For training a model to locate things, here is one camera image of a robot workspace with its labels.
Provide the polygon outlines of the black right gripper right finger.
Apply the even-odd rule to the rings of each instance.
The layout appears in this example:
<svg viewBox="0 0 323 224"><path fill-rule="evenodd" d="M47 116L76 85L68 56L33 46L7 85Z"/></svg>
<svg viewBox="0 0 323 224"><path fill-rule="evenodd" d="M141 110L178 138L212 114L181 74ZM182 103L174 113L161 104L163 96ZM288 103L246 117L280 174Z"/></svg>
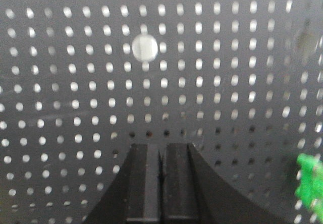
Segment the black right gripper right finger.
<svg viewBox="0 0 323 224"><path fill-rule="evenodd" d="M193 144L166 146L163 176L164 223L285 223L228 184Z"/></svg>

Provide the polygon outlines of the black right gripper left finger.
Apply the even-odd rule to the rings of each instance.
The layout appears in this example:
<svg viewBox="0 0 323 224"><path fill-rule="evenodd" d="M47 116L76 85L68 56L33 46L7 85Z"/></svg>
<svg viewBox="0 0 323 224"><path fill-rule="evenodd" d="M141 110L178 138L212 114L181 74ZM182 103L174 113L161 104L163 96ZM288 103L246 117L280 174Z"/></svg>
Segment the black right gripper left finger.
<svg viewBox="0 0 323 224"><path fill-rule="evenodd" d="M84 223L159 223L159 150L132 144L116 178Z"/></svg>

